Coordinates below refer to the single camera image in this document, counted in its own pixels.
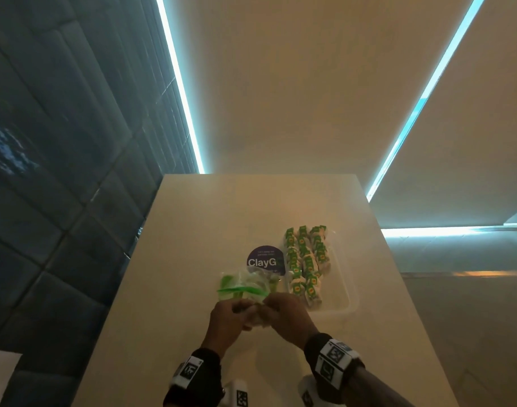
black wristband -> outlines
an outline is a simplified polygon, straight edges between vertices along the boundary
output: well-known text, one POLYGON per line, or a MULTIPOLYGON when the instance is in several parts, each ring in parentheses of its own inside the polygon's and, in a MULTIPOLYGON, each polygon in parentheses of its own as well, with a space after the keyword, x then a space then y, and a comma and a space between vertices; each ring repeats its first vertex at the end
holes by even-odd
POLYGON ((220 362, 213 350, 195 350, 175 372, 163 405, 217 407, 224 396, 220 362))
POLYGON ((358 367, 365 367, 357 352, 326 333, 318 333, 308 340, 303 353, 317 381, 319 397, 343 404, 343 386, 358 367))

table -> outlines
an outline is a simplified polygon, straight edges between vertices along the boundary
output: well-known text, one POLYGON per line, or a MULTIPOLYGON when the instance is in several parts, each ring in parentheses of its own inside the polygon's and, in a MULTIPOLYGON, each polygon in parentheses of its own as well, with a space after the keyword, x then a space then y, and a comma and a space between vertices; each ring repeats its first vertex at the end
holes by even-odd
MULTIPOLYGON (((201 343, 221 273, 301 224, 335 225, 358 293, 356 311, 318 328, 415 405, 457 406, 354 175, 165 176, 73 406, 162 405, 201 343)), ((303 405, 296 386, 309 372, 271 328, 243 333, 222 361, 223 382, 246 380, 251 406, 303 405)))

hand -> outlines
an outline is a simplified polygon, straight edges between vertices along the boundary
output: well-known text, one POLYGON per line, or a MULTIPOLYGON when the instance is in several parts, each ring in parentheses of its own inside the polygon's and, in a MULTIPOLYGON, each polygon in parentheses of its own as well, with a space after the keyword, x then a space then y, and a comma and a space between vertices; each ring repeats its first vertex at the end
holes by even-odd
POLYGON ((294 294, 271 293, 263 303, 258 308, 261 318, 270 323, 282 338, 302 350, 307 340, 319 332, 306 306, 294 294))
POLYGON ((251 329, 245 327, 245 324, 256 316, 257 311, 257 305, 252 300, 233 298, 219 301, 209 316, 209 327, 201 347, 224 357, 226 350, 235 343, 241 331, 251 329))

purple label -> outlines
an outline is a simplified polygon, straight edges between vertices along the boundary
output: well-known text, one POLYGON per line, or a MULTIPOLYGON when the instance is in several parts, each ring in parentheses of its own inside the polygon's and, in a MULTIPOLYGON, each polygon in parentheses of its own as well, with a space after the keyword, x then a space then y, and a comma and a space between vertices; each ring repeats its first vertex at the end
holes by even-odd
POLYGON ((260 267, 280 276, 285 275, 283 252, 277 247, 260 246, 251 251, 247 258, 247 265, 260 267))

floor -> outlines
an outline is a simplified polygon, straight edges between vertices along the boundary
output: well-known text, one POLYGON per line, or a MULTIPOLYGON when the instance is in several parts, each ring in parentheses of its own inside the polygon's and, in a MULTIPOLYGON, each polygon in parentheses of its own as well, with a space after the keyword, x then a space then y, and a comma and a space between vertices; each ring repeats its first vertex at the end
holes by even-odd
POLYGON ((402 276, 460 407, 517 407, 517 277, 402 276))

